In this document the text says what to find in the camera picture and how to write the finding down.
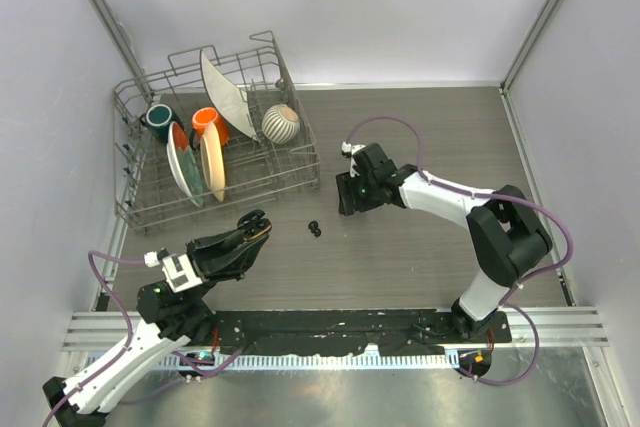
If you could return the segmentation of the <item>black earbud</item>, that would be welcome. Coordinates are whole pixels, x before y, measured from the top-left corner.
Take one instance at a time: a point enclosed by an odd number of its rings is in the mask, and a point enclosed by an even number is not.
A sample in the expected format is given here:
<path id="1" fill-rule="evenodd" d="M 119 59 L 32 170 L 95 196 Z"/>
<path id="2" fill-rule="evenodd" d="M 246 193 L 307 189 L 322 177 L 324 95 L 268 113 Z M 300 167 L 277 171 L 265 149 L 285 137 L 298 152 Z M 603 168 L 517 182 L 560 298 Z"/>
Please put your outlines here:
<path id="1" fill-rule="evenodd" d="M 315 237 L 320 237 L 322 235 L 319 223 L 315 220 L 309 222 L 308 229 Z"/>

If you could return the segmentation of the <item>black earbud charging case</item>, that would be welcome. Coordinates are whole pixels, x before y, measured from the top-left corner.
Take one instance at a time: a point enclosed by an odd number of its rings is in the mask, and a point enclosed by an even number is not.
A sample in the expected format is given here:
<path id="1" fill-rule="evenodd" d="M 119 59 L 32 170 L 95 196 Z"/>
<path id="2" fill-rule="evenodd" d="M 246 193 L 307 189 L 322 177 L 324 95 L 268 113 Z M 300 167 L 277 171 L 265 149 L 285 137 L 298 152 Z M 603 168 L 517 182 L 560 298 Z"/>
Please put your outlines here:
<path id="1" fill-rule="evenodd" d="M 265 215 L 264 210 L 254 209 L 238 220 L 237 228 L 242 232 L 245 242 L 253 241 L 271 231 L 272 224 Z"/>

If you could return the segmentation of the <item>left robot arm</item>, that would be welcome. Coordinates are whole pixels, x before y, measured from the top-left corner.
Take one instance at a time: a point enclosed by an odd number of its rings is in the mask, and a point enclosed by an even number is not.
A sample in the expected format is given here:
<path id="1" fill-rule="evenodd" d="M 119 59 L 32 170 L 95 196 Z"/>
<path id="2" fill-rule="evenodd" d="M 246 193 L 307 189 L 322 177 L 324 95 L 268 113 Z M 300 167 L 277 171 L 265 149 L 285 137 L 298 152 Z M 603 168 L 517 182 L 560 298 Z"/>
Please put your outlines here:
<path id="1" fill-rule="evenodd" d="M 255 209 L 234 229 L 191 240 L 185 253 L 150 251 L 140 259 L 164 278 L 141 287 L 138 323 L 125 314 L 126 335 L 78 374 L 52 377 L 43 386 L 50 407 L 47 422 L 102 426 L 106 416 L 158 361 L 178 349 L 213 344 L 218 320 L 204 296 L 223 281 L 244 278 L 269 238 L 271 222 Z"/>

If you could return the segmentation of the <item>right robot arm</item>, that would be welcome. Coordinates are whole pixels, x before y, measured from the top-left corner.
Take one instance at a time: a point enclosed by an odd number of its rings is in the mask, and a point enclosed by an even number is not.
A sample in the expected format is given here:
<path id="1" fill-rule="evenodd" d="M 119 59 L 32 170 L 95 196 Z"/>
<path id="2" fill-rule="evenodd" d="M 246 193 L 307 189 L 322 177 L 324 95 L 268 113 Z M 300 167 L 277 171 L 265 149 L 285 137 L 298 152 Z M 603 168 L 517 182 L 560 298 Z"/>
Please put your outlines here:
<path id="1" fill-rule="evenodd" d="M 532 204 L 514 186 L 474 189 L 411 164 L 398 167 L 377 143 L 344 142 L 341 154 L 350 161 L 349 170 L 336 176 L 341 215 L 394 205 L 468 231 L 479 272 L 451 307 L 451 327 L 462 341 L 475 341 L 486 332 L 503 298 L 553 246 Z"/>

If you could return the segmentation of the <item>beige plate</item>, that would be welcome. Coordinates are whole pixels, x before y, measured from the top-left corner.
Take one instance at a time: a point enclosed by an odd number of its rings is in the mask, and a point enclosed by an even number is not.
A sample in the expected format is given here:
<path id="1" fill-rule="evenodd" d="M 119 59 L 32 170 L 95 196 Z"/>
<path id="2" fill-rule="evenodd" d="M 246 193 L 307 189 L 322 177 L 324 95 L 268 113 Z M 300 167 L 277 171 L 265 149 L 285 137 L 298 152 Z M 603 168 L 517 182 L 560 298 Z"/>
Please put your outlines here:
<path id="1" fill-rule="evenodd" d="M 226 175 L 222 146 L 216 127 L 209 124 L 200 139 L 200 156 L 207 188 L 223 202 L 226 195 Z"/>

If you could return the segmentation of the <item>red teal floral plate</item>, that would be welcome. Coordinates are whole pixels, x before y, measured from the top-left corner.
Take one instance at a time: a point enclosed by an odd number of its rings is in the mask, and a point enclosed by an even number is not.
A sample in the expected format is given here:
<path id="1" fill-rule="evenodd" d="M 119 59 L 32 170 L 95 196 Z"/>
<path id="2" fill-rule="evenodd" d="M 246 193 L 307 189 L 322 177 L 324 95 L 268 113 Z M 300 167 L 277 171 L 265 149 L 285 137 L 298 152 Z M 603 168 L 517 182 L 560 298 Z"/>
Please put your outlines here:
<path id="1" fill-rule="evenodd" d="M 184 129 L 177 121 L 169 125 L 166 154 L 178 188 L 193 205 L 201 208 L 204 205 L 204 187 L 200 171 Z"/>

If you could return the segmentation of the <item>striped grey white bowl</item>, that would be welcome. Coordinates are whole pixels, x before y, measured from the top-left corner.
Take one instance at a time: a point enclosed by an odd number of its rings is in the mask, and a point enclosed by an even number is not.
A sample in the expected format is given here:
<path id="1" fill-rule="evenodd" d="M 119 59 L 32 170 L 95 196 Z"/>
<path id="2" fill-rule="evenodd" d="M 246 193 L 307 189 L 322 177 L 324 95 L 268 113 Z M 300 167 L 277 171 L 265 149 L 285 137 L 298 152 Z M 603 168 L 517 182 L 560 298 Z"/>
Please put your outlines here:
<path id="1" fill-rule="evenodd" d="M 270 107 L 262 120 L 264 136 L 275 144 L 286 144 L 300 132 L 301 121 L 298 114 L 286 104 Z"/>

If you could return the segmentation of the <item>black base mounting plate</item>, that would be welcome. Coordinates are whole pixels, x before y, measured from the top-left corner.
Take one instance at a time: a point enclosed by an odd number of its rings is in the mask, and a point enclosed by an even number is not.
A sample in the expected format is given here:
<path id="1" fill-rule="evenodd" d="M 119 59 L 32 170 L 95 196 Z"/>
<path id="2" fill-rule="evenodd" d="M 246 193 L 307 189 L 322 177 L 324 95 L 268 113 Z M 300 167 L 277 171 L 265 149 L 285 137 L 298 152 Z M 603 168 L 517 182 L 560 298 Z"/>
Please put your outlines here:
<path id="1" fill-rule="evenodd" d="M 224 354 L 343 357 L 374 345 L 383 356 L 408 356 L 512 341 L 502 311 L 479 323 L 437 309 L 217 311 L 214 319 Z"/>

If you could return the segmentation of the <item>orange mug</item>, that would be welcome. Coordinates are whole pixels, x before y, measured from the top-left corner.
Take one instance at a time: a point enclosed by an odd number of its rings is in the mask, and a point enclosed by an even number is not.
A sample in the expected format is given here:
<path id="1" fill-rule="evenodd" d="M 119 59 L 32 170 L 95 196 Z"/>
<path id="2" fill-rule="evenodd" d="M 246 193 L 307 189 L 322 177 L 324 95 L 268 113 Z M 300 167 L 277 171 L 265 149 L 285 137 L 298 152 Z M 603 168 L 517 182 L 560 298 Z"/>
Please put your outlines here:
<path id="1" fill-rule="evenodd" d="M 227 145 L 231 138 L 225 120 L 214 107 L 204 107 L 197 110 L 191 118 L 191 123 L 192 131 L 189 136 L 189 145 L 192 149 L 197 149 L 196 140 L 202 137 L 209 124 L 216 127 L 222 146 Z"/>

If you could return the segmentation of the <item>teal mug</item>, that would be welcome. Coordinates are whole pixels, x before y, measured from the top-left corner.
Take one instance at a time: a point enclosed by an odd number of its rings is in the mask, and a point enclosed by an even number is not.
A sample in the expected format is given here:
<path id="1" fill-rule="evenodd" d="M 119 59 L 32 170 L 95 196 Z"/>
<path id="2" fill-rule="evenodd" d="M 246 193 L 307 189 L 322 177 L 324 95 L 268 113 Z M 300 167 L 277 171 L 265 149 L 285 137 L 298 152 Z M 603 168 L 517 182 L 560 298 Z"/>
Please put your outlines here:
<path id="1" fill-rule="evenodd" d="M 184 127 L 177 112 L 172 107 L 162 103 L 150 106 L 139 117 L 139 122 L 151 132 L 151 135 L 156 140 L 163 144 L 168 142 L 170 126 L 173 122 L 176 122 L 181 128 Z"/>

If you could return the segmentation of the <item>white square plate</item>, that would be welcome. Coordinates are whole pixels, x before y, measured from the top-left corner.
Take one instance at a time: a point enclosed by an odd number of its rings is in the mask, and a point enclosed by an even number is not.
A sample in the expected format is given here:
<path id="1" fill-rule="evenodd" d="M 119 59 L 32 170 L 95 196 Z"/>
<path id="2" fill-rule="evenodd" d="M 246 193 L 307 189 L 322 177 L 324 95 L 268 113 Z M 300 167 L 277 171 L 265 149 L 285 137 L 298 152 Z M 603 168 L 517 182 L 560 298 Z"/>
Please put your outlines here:
<path id="1" fill-rule="evenodd" d="M 212 64 L 203 50 L 200 51 L 200 68 L 206 93 L 219 114 L 233 128 L 259 143 L 246 94 Z"/>

